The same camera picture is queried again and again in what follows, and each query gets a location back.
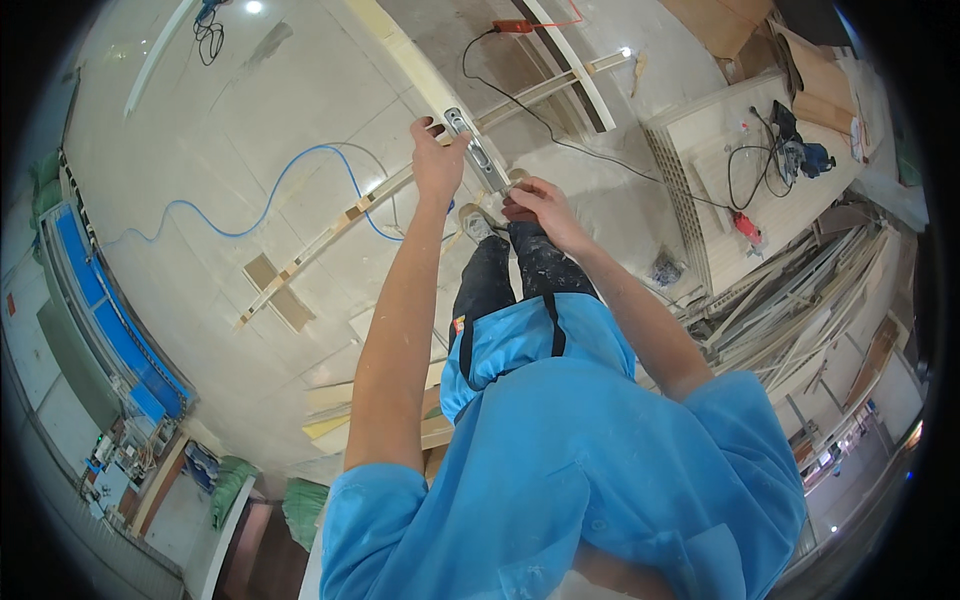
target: sneaker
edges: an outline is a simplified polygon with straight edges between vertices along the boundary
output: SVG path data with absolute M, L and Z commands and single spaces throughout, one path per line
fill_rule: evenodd
M 496 235 L 492 227 L 493 219 L 480 206 L 466 204 L 458 214 L 460 227 L 464 228 L 464 233 L 478 245 L 491 235 Z

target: paint-stained pants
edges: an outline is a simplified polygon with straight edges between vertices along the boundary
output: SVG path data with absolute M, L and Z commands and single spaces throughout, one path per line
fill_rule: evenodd
M 524 300 L 547 292 L 579 292 L 598 298 L 584 270 L 550 242 L 540 225 L 517 221 L 507 226 L 507 232 L 516 251 Z M 470 257 L 453 302 L 450 348 L 466 315 L 477 320 L 516 303 L 507 271 L 510 242 L 492 235 L 480 242 Z

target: blue panel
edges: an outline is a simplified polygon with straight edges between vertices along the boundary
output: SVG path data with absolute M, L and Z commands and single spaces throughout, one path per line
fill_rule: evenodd
M 109 302 L 101 304 L 93 311 L 93 315 L 104 330 L 107 339 L 113 344 L 113 349 L 116 350 L 121 360 L 140 377 L 143 385 L 159 400 L 167 414 L 173 418 L 178 417 L 180 415 L 180 397 L 170 387 L 170 384 L 160 376 L 160 373 L 156 372 L 154 366 L 140 351 L 133 338 L 127 333 L 127 329 L 120 323 L 120 318 L 117 317 Z
M 90 267 L 100 275 L 100 278 L 107 285 L 107 292 L 110 294 L 110 298 L 113 300 L 113 303 L 116 304 L 117 309 L 120 311 L 120 315 L 123 317 L 123 320 L 127 323 L 127 326 L 130 328 L 130 331 L 132 331 L 133 335 L 136 336 L 136 339 L 139 340 L 140 346 L 142 346 L 147 351 L 147 353 L 150 354 L 150 357 L 154 359 L 154 364 L 160 367 L 160 369 L 163 371 L 163 374 L 166 375 L 169 381 L 172 381 L 174 383 L 174 386 L 176 386 L 177 389 L 180 390 L 180 393 L 183 394 L 184 397 L 190 397 L 190 393 L 187 391 L 187 389 L 184 388 L 183 385 L 180 383 L 180 381 L 176 377 L 174 377 L 171 372 L 167 370 L 167 368 L 163 365 L 163 361 L 161 361 L 160 358 L 154 353 L 153 349 L 150 348 L 150 345 L 147 344 L 147 341 L 143 339 L 143 336 L 140 334 L 140 331 L 136 328 L 136 325 L 133 324 L 133 321 L 131 320 L 130 315 L 128 315 L 127 311 L 124 310 L 123 304 L 120 303 L 120 300 L 117 299 L 116 294 L 113 292 L 112 288 L 110 288 L 110 285 L 107 280 L 107 276 L 104 274 L 104 268 L 103 266 L 101 266 L 100 261 L 97 259 L 96 256 L 94 256 L 93 259 L 90 260 Z
M 163 418 L 163 406 L 156 401 L 154 395 L 142 383 L 136 384 L 136 387 L 130 390 L 130 399 L 154 425 Z
M 63 248 L 66 250 L 67 258 L 80 283 L 80 290 L 84 294 L 87 306 L 93 306 L 97 300 L 104 296 L 104 289 L 100 287 L 96 275 L 90 265 L 86 263 L 86 246 L 80 239 L 80 231 L 77 229 L 77 220 L 73 216 L 72 210 L 64 210 L 63 215 L 57 219 L 57 229 L 60 230 L 60 238 L 63 240 Z

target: person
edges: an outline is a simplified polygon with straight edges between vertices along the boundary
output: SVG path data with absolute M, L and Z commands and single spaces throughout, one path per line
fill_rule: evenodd
M 431 123 L 411 127 L 420 200 L 357 365 L 321 597 L 763 597 L 805 518 L 763 387 L 748 372 L 714 377 L 538 178 L 504 201 L 510 243 L 475 206 L 461 209 L 477 249 L 441 381 L 455 429 L 428 489 L 421 404 L 444 219 L 469 140 L 444 147 Z M 636 384 L 637 357 L 662 395 Z

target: blue short-sleeve shirt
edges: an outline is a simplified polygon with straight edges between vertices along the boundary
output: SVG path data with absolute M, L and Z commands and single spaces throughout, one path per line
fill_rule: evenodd
M 724 374 L 679 404 L 635 384 L 601 302 L 559 294 L 557 308 L 560 357 L 540 299 L 475 322 L 481 393 L 456 381 L 457 340 L 441 404 L 451 419 L 467 408 L 430 490 L 391 464 L 334 482 L 322 598 L 545 598 L 580 539 L 658 567 L 682 599 L 761 598 L 774 584 L 804 496 L 756 377 Z

